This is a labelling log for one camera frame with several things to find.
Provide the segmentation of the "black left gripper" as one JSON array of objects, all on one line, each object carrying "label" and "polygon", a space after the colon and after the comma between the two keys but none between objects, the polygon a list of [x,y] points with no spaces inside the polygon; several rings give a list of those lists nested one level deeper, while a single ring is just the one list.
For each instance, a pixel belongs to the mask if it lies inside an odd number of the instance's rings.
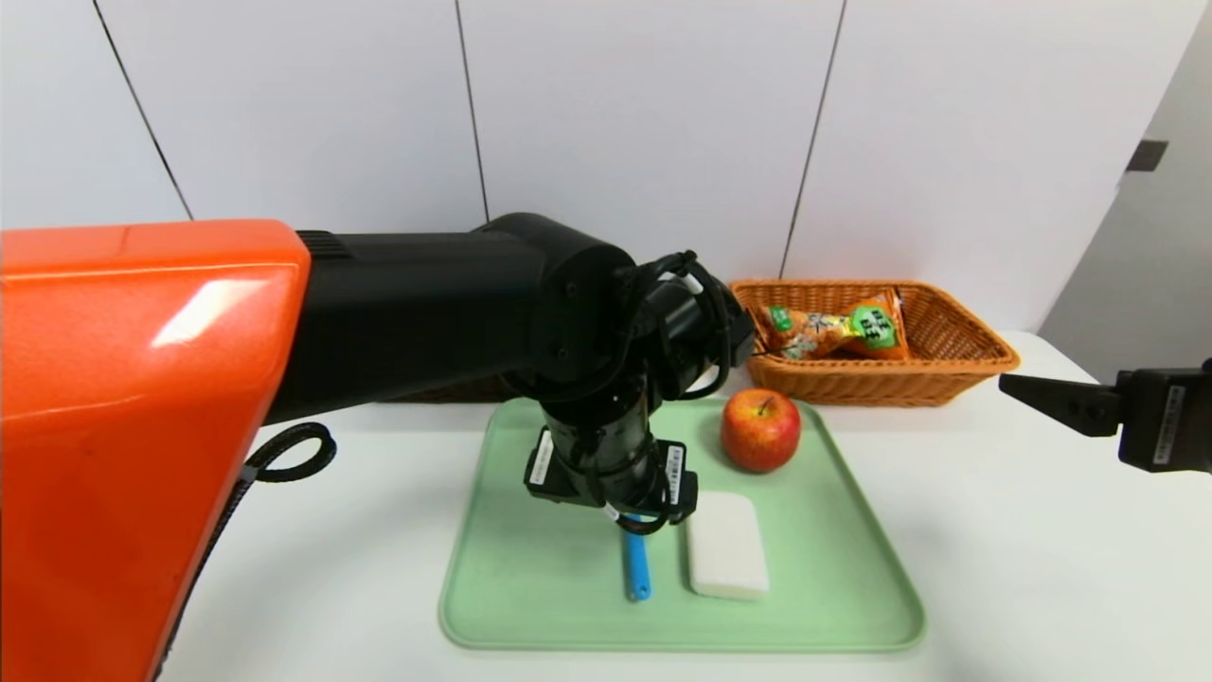
[{"label": "black left gripper", "polygon": [[524,402],[541,425],[528,495],[606,514],[618,526],[676,526],[697,506],[687,446],[654,437],[645,402]]}]

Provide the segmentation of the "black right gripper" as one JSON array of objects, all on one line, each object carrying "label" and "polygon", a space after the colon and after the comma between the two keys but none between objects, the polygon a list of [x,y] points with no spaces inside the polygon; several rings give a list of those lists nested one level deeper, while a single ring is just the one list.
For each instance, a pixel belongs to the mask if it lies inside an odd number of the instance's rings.
[{"label": "black right gripper", "polygon": [[1121,423],[1117,460],[1147,472],[1211,472],[1211,361],[1117,372],[1115,389],[1004,374],[1000,392],[1092,439]]}]

